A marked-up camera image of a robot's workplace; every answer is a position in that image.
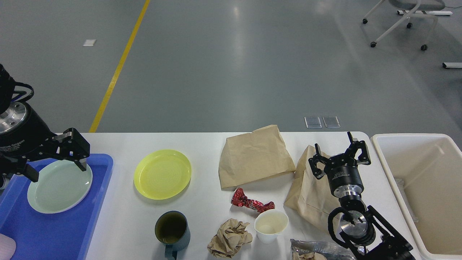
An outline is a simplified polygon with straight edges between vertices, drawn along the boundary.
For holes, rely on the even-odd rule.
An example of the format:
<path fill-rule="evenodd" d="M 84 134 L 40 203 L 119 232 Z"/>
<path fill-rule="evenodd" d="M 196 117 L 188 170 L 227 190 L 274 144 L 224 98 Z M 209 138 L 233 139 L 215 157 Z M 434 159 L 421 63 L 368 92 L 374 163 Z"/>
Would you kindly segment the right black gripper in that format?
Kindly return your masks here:
<path fill-rule="evenodd" d="M 347 195 L 360 195 L 364 191 L 363 182 L 358 171 L 359 165 L 371 165 L 368 147 L 364 140 L 357 140 L 347 132 L 349 147 L 340 155 L 341 166 L 331 170 L 331 160 L 323 156 L 319 145 L 315 144 L 315 154 L 308 159 L 311 171 L 316 179 L 327 175 L 331 194 L 339 199 Z"/>

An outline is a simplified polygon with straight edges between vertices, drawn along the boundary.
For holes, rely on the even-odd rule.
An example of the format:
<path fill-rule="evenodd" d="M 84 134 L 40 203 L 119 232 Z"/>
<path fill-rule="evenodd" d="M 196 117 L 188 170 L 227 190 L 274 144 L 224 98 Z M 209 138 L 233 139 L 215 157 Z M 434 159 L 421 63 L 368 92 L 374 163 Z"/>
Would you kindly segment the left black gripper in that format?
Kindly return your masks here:
<path fill-rule="evenodd" d="M 0 174 L 14 174 L 37 182 L 39 172 L 30 161 L 54 158 L 73 162 L 81 171 L 87 170 L 90 143 L 76 128 L 60 135 L 50 131 L 36 111 L 26 102 L 1 102 Z"/>

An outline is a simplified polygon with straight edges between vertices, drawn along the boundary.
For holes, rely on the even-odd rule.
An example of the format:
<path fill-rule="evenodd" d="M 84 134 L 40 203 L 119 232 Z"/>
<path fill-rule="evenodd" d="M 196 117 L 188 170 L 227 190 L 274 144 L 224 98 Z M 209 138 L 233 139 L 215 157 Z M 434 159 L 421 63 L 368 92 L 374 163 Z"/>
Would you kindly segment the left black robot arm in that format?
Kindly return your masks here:
<path fill-rule="evenodd" d="M 1 183 L 13 175 L 37 182 L 39 173 L 30 162 L 44 159 L 71 161 L 86 171 L 90 144 L 75 128 L 53 133 L 28 104 L 34 95 L 29 84 L 15 81 L 1 66 L 0 171 Z"/>

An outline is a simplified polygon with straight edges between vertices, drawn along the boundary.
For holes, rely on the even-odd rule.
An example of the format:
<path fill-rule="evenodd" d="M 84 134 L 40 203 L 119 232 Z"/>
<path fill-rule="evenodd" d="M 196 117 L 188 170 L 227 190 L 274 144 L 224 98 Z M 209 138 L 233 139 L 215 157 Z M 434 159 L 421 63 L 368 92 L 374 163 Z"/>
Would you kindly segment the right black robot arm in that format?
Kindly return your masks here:
<path fill-rule="evenodd" d="M 331 157 L 315 154 L 308 163 L 316 179 L 327 177 L 330 193 L 340 206 L 328 215 L 328 233 L 338 245 L 351 250 L 357 260 L 414 260 L 413 246 L 373 206 L 366 206 L 359 165 L 370 165 L 368 147 L 348 132 L 350 145 Z"/>

